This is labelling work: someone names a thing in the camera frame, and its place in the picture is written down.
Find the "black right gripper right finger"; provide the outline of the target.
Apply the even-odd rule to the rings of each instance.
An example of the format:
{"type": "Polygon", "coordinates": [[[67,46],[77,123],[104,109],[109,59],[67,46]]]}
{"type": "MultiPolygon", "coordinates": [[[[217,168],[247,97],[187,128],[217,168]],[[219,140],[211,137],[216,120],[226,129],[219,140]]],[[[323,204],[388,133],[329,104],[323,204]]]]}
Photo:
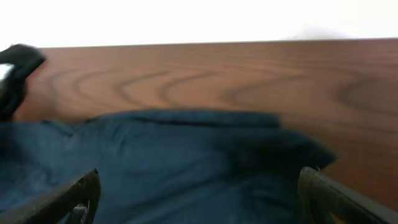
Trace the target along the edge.
{"type": "Polygon", "coordinates": [[[298,195],[308,223],[397,223],[397,211],[310,167],[300,171],[298,195]]]}

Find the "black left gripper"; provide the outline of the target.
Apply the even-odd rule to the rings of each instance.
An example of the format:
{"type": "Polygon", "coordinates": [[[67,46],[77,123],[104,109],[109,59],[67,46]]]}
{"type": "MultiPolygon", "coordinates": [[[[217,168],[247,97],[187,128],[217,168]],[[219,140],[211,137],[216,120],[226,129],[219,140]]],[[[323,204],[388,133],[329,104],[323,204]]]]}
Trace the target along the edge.
{"type": "Polygon", "coordinates": [[[35,47],[16,44],[1,51],[1,121],[12,119],[25,97],[25,81],[45,56],[35,47]]]}

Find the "navy blue shorts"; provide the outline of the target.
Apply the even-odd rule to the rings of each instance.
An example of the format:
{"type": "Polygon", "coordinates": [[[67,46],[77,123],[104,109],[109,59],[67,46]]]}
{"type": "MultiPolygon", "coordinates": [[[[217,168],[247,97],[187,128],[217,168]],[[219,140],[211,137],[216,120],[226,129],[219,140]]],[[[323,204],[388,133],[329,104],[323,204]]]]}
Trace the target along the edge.
{"type": "Polygon", "coordinates": [[[335,155],[272,114],[146,110],[1,124],[1,210],[96,169],[96,223],[303,223],[303,167],[335,155]]]}

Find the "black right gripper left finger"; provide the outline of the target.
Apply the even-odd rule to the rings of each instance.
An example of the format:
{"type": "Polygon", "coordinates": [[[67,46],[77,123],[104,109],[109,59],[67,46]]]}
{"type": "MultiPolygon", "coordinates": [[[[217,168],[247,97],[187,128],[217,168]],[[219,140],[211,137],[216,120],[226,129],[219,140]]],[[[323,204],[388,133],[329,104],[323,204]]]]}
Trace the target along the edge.
{"type": "Polygon", "coordinates": [[[93,223],[101,194],[99,173],[93,169],[40,197],[1,215],[1,223],[93,223]]]}

